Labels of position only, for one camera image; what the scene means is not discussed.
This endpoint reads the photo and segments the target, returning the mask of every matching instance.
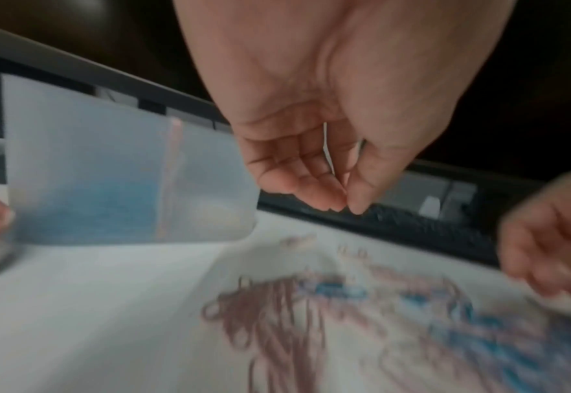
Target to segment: clear plastic container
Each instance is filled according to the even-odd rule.
[[[259,189],[232,135],[3,75],[19,241],[115,244],[248,235]]]

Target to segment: white table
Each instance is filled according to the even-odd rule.
[[[6,188],[0,186],[6,201]],[[365,247],[398,265],[451,272],[490,294],[500,274],[452,258],[258,212],[253,234],[229,249],[315,232],[334,253]],[[225,244],[27,247],[0,274],[0,393],[169,392],[169,340],[179,309]],[[523,291],[509,286],[511,291]],[[163,370],[169,369],[169,377]]]

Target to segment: keyboard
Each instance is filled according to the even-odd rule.
[[[495,242],[490,236],[474,228],[422,217],[398,208],[372,205],[361,216],[347,210],[339,213],[321,212],[293,196],[264,192],[260,196],[258,208],[494,268],[499,267]]]

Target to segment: palm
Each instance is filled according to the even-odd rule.
[[[258,184],[324,210],[345,206],[346,186],[351,207],[371,201],[443,131],[508,13],[496,0],[423,9],[409,0],[176,5]],[[323,152],[325,122],[334,173]],[[359,138],[370,144],[357,164]]]

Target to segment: table surface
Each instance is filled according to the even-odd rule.
[[[496,271],[450,257],[265,212],[257,220],[235,244],[26,247],[0,274],[0,393],[169,391],[159,365],[191,291],[228,250],[289,236],[315,233],[325,249],[364,247],[424,271],[468,276],[476,287],[508,285]]]

